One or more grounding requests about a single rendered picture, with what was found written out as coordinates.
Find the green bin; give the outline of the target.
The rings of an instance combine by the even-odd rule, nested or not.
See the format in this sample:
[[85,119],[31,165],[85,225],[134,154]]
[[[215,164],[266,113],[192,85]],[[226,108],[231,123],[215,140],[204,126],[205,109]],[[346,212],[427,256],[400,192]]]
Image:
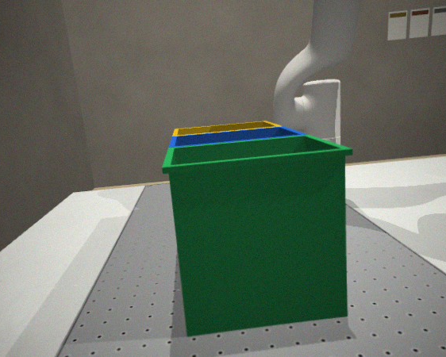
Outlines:
[[311,135],[168,148],[187,337],[348,316],[346,155]]

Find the blue bin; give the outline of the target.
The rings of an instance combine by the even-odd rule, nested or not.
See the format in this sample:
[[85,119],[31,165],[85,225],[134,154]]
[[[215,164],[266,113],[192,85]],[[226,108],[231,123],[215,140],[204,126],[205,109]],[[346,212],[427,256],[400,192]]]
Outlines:
[[261,140],[269,138],[278,138],[286,136],[302,136],[308,135],[283,126],[262,128],[262,129],[246,129],[228,132],[212,132],[185,136],[173,136],[169,148],[203,145],[203,144],[219,144],[245,140]]

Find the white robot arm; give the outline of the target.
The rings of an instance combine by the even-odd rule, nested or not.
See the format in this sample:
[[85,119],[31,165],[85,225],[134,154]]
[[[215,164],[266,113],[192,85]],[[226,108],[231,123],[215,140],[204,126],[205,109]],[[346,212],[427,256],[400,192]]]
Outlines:
[[[361,2],[313,0],[310,42],[286,65],[275,87],[275,124],[340,144],[340,81],[303,83],[350,56]],[[303,96],[295,98],[302,84]]]

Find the yellow recycle bin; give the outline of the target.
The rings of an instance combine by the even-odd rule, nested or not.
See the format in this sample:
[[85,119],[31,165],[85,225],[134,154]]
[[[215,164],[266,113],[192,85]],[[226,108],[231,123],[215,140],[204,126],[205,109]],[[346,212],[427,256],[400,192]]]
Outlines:
[[185,136],[185,135],[212,133],[212,132],[228,132],[228,131],[237,131],[246,129],[262,129],[262,128],[271,128],[280,126],[281,125],[277,125],[269,121],[255,121],[255,122],[229,124],[229,125],[212,125],[212,126],[175,129],[172,136]]

